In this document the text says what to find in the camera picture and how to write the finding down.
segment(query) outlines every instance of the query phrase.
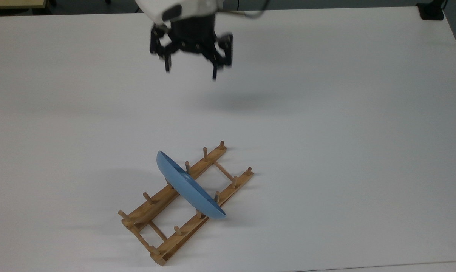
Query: cable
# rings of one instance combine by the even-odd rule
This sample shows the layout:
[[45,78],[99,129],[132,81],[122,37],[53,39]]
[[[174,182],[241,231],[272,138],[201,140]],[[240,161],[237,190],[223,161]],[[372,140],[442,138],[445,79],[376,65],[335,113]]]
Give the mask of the cable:
[[255,14],[245,14],[245,17],[250,18],[250,19],[257,19],[263,15],[263,13],[266,11],[266,8],[268,7],[268,4],[270,3],[270,0],[265,0],[263,7],[261,7],[261,10],[258,13]]

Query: wooden peg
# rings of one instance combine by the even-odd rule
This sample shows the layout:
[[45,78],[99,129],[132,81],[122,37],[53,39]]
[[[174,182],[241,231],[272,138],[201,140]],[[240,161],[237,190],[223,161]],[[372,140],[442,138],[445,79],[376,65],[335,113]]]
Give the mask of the wooden peg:
[[122,216],[126,221],[132,221],[132,218],[129,215],[126,215],[123,211],[119,210],[118,214]]
[[186,173],[191,174],[191,168],[189,167],[189,162],[186,162]]
[[202,154],[204,155],[204,161],[207,162],[207,148],[206,147],[202,148]]
[[236,183],[238,182],[238,177],[234,176],[233,177],[233,182],[231,183],[231,188],[236,188]]
[[154,255],[160,255],[161,252],[159,252],[159,250],[157,250],[157,248],[155,246],[150,246],[150,250],[152,250],[152,253]]
[[147,203],[149,203],[149,205],[152,205],[154,202],[152,202],[152,199],[150,199],[150,196],[145,192],[142,194],[145,199],[147,200]]
[[214,196],[214,201],[219,203],[219,191],[216,191],[216,195]]
[[172,185],[169,183],[169,181],[167,181],[167,179],[166,179],[166,182],[167,182],[167,186],[169,186],[169,189],[172,189]]
[[182,232],[181,232],[181,230],[179,229],[178,226],[174,226],[174,231],[176,231],[176,235],[177,236],[182,236]]

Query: blue bowl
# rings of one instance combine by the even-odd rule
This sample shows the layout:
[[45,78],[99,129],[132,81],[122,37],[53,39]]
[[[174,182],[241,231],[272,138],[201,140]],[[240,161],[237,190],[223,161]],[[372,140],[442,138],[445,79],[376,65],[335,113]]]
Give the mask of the blue bowl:
[[159,151],[156,161],[157,167],[164,177],[191,205],[209,218],[222,219],[226,217],[226,213],[214,199],[169,156]]

